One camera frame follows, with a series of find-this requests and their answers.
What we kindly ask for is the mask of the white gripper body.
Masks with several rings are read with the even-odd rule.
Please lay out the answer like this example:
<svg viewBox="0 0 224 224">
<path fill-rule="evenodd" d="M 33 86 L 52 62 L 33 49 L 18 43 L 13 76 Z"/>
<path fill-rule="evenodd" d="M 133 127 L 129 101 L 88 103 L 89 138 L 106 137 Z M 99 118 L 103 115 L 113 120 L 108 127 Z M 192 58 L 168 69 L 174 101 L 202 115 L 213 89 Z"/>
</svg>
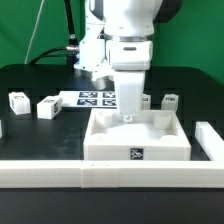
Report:
<svg viewBox="0 0 224 224">
<path fill-rule="evenodd" d="M 122 116 L 137 116 L 145 83 L 145 73 L 150 68 L 153 43 L 106 42 L 106 57 L 112 70 L 118 113 Z"/>
</svg>

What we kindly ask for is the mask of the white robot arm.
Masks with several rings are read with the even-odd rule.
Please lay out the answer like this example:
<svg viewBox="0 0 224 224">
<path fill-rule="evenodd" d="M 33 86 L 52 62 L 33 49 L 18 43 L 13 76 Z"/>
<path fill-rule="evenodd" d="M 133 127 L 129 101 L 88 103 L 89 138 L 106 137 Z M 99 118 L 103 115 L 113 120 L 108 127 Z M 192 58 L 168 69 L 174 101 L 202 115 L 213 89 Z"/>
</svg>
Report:
<svg viewBox="0 0 224 224">
<path fill-rule="evenodd" d="M 146 71 L 153 57 L 154 25 L 169 22 L 183 0 L 84 0 L 85 35 L 74 69 L 95 88 L 114 81 L 118 114 L 127 122 L 141 111 Z"/>
</svg>

